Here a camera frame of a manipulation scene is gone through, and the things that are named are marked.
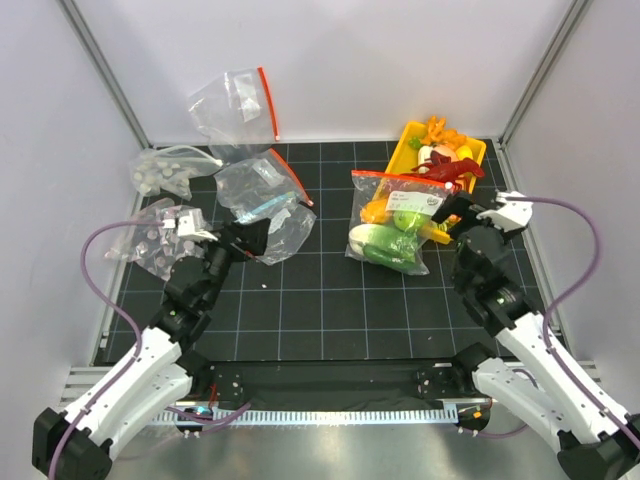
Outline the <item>toy green apple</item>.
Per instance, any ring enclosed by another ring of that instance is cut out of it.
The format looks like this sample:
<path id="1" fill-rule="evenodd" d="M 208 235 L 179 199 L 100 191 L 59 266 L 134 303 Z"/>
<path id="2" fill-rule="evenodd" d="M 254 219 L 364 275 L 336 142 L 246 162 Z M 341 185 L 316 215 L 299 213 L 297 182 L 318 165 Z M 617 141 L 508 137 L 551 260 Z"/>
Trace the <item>toy green apple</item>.
<path id="1" fill-rule="evenodd" d="M 407 233 L 417 233 L 431 220 L 429 215 L 413 212 L 397 210 L 393 213 L 393 222 L 396 228 Z"/>

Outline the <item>clear bag orange zipper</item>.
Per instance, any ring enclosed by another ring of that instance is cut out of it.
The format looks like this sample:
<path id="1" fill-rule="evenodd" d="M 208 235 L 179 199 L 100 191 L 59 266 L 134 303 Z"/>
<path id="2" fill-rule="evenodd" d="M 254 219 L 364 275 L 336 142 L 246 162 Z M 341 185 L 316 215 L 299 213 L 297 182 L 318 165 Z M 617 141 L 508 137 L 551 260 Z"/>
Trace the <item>clear bag orange zipper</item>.
<path id="1" fill-rule="evenodd" d="M 351 179 L 345 256 L 405 275 L 427 275 L 423 246 L 437 229 L 434 214 L 456 192 L 454 184 L 370 170 L 354 170 Z"/>
<path id="2" fill-rule="evenodd" d="M 240 223 L 272 218 L 290 205 L 314 205 L 298 175 L 274 149 L 224 168 L 215 179 L 218 202 Z"/>
<path id="3" fill-rule="evenodd" d="M 211 145 L 268 147 L 280 140 L 269 82 L 261 66 L 214 78 L 188 98 L 188 112 Z"/>

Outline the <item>toy green lettuce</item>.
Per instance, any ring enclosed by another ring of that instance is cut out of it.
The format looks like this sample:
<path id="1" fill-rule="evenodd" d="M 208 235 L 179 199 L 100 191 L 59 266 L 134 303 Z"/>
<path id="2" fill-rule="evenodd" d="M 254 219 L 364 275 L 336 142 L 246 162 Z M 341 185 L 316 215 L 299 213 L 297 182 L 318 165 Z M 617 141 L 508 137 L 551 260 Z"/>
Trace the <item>toy green lettuce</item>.
<path id="1" fill-rule="evenodd" d="M 415 234 L 393 226 L 361 224 L 350 229 L 346 255 L 396 270 L 413 270 L 421 265 L 421 243 Z"/>

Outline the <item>toy small orange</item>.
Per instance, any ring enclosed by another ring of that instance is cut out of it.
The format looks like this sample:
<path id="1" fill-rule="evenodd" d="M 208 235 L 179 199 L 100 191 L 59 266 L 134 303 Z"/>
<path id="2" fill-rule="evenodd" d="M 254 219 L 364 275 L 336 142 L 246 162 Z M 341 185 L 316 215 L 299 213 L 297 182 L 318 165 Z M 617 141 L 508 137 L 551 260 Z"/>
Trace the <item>toy small orange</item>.
<path id="1" fill-rule="evenodd" d="M 387 209 L 386 198 L 372 200 L 360 210 L 360 219 L 367 224 L 385 224 L 392 215 L 393 212 Z"/>

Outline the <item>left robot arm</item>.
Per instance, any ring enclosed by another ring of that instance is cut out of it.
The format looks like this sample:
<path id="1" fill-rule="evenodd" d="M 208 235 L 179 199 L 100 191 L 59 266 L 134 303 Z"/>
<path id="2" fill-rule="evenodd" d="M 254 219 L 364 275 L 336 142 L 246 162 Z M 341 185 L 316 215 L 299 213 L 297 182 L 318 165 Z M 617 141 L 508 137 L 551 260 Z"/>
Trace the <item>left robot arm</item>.
<path id="1" fill-rule="evenodd" d="M 202 257 L 177 260 L 163 302 L 140 328 L 118 305 L 131 327 L 133 347 L 99 381 L 62 411 L 42 411 L 33 426 L 32 464 L 49 479 L 104 479 L 122 449 L 176 401 L 200 400 L 212 386 L 210 362 L 193 346 L 211 322 L 231 266 L 254 260 L 267 248 L 270 221 L 203 224 L 191 209 L 154 222 L 179 238 L 204 245 Z"/>

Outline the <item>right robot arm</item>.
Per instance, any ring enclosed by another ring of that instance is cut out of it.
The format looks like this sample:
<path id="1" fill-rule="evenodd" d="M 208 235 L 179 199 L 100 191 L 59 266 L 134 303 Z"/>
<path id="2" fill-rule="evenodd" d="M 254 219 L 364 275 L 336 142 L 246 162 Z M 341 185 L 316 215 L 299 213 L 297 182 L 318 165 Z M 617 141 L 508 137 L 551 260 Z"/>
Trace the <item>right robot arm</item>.
<path id="1" fill-rule="evenodd" d="M 555 453 L 571 479 L 620 479 L 639 464 L 639 417 L 611 398 L 553 334 L 554 309 L 591 277 L 595 253 L 582 276 L 540 311 L 505 272 L 507 245 L 533 216 L 537 198 L 499 192 L 497 208 L 486 209 L 464 191 L 436 210 L 437 223 L 455 215 L 451 281 L 471 319 L 523 364 L 523 379 L 477 343 L 459 352 L 450 372 L 453 389 L 477 392 L 503 404 Z"/>

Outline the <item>bag of pink discs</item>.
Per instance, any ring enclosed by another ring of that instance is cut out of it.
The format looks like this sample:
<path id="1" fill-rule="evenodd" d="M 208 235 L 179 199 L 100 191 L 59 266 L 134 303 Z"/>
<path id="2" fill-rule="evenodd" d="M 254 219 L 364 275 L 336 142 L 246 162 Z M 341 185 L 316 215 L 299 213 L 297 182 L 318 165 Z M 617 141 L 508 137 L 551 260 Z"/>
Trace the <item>bag of pink discs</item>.
<path id="1" fill-rule="evenodd" d="M 114 261 L 133 262 L 167 281 L 174 264 L 186 257 L 202 258 L 204 249 L 192 240 L 185 240 L 175 230 L 154 226 L 163 220 L 177 220 L 189 205 L 176 205 L 172 199 L 158 200 L 134 214 L 130 220 L 138 224 L 126 227 L 104 257 Z"/>

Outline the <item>toy red lobster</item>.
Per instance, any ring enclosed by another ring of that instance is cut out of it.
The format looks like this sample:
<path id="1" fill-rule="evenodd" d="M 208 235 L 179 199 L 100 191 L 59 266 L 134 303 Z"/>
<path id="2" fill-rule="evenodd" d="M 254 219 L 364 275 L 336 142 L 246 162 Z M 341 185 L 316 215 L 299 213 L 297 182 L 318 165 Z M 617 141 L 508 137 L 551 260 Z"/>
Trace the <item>toy red lobster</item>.
<path id="1" fill-rule="evenodd" d="M 467 174 L 473 175 L 476 178 L 483 178 L 485 176 L 482 167 L 472 158 L 464 158 L 455 162 L 431 166 L 430 168 L 425 165 L 419 165 L 411 171 L 411 175 L 413 176 L 440 183 L 454 183 L 459 177 Z"/>

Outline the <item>toy white garlic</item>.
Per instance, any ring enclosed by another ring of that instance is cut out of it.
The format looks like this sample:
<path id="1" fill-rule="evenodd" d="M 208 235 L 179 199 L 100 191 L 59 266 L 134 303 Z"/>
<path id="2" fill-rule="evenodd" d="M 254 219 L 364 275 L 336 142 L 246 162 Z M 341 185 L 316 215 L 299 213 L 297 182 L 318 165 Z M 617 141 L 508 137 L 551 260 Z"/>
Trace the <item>toy white garlic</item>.
<path id="1" fill-rule="evenodd" d="M 419 165 L 423 165 L 423 164 L 431 165 L 432 164 L 432 161 L 431 161 L 432 151 L 433 151 L 433 148 L 431 146 L 423 145 L 418 151 L 418 164 Z"/>

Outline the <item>yellow plastic tray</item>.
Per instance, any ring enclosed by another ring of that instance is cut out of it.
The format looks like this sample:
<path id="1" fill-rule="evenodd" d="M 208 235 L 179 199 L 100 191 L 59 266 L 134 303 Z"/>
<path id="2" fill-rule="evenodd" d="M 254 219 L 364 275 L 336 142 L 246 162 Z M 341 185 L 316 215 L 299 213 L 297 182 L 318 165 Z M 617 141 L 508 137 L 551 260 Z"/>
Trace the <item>yellow plastic tray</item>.
<path id="1" fill-rule="evenodd" d="M 408 146 L 408 140 L 411 137 L 419 137 L 420 139 L 422 139 L 426 134 L 426 130 L 427 130 L 426 123 L 427 122 L 425 123 L 410 122 L 405 126 L 404 132 L 399 142 L 397 143 L 393 154 L 391 155 L 391 159 L 388 163 L 388 166 L 386 167 L 385 173 L 413 176 L 411 175 L 411 171 L 415 167 L 419 166 L 418 164 L 419 150 L 414 150 L 410 148 Z M 432 164 L 431 165 L 423 164 L 423 165 L 430 168 L 431 166 L 462 160 L 457 155 L 453 159 L 451 159 L 450 157 L 441 155 L 439 152 L 435 150 L 435 147 L 437 145 L 439 144 L 428 145 L 433 148 L 433 151 L 431 154 Z M 471 148 L 473 152 L 472 159 L 477 164 L 479 164 L 483 169 L 482 163 L 483 163 L 483 158 L 486 152 L 486 144 L 480 140 L 467 136 L 467 140 L 464 145 L 467 145 Z M 474 187 L 479 179 L 481 178 L 476 178 L 473 175 L 467 174 L 459 177 L 454 183 L 452 182 L 450 183 L 454 184 L 454 186 L 456 187 L 455 193 L 459 191 L 465 191 L 465 192 L 471 193 L 474 190 Z M 443 245 L 449 244 L 451 242 L 451 237 L 447 234 L 447 230 L 458 221 L 459 221 L 459 218 L 452 215 L 444 223 L 437 224 L 437 229 L 434 231 L 433 236 L 430 240 Z"/>

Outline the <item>toy orange coral piece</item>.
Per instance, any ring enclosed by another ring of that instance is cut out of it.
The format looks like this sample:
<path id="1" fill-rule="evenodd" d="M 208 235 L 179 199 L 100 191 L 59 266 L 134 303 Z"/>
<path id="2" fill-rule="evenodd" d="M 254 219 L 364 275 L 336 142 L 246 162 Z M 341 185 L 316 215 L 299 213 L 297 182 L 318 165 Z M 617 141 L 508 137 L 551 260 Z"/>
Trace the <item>toy orange coral piece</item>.
<path id="1" fill-rule="evenodd" d="M 458 149 L 466 143 L 467 136 L 459 133 L 456 129 L 446 127 L 445 117 L 433 115 L 426 123 L 426 134 L 421 139 L 423 145 L 447 144 L 452 149 Z"/>

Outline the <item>small green toy sprig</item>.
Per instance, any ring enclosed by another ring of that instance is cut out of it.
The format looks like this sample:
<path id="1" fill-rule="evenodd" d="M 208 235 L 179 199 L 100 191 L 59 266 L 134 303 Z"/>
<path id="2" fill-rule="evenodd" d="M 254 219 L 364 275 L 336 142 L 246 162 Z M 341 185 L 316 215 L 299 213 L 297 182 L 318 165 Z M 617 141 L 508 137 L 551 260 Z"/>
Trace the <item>small green toy sprig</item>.
<path id="1" fill-rule="evenodd" d="M 408 146 L 414 150 L 419 150 L 422 147 L 422 142 L 419 137 L 411 137 L 408 140 Z"/>

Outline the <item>black grid mat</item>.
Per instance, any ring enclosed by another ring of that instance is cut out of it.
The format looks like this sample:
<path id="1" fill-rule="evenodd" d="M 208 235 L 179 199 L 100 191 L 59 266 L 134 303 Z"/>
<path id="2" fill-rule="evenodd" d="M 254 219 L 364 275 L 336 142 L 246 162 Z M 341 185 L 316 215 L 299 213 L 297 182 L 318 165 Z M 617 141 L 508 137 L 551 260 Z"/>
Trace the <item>black grid mat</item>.
<path id="1" fill-rule="evenodd" d="M 351 174 L 382 171 L 391 141 L 279 144 L 317 219 L 300 251 L 274 266 L 234 265 L 196 350 L 214 361 L 450 357 L 474 343 L 507 350 L 467 315 L 450 279 L 453 249 L 428 242 L 424 276 L 345 254 Z"/>

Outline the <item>right aluminium post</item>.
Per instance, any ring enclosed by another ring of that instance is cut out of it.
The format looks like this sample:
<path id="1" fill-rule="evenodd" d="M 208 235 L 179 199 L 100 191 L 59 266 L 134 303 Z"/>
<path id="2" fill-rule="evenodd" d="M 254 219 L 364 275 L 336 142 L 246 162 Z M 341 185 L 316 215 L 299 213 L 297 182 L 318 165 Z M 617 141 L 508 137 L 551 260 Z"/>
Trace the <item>right aluminium post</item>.
<path id="1" fill-rule="evenodd" d="M 544 83 L 559 61 L 592 3 L 592 0 L 573 0 L 570 2 L 568 10 L 553 34 L 548 47 L 507 121 L 503 133 L 498 137 L 498 144 L 501 149 L 505 149 L 513 139 L 517 129 L 524 120 L 527 112 L 543 88 Z"/>

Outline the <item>aluminium post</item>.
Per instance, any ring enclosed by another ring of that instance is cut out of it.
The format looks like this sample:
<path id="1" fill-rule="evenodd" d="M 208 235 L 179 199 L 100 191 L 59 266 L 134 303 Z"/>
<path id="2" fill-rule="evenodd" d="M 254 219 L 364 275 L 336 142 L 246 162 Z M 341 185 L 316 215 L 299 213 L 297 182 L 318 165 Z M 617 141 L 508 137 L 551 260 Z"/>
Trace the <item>aluminium post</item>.
<path id="1" fill-rule="evenodd" d="M 548 47 L 507 121 L 503 133 L 498 137 L 498 144 L 501 149 L 505 149 L 513 139 L 517 129 L 524 120 L 527 112 L 543 88 L 544 83 L 559 61 L 592 3 L 592 0 L 573 0 L 570 2 L 568 10 L 553 34 Z"/>
<path id="2" fill-rule="evenodd" d="M 109 61 L 103 53 L 89 24 L 74 0 L 57 0 L 56 4 L 67 19 L 72 31 L 85 50 L 90 63 L 102 81 L 107 93 L 113 100 L 121 117 L 125 121 L 138 145 L 145 149 L 151 147 L 151 142 L 134 112 L 124 90 L 114 74 Z"/>

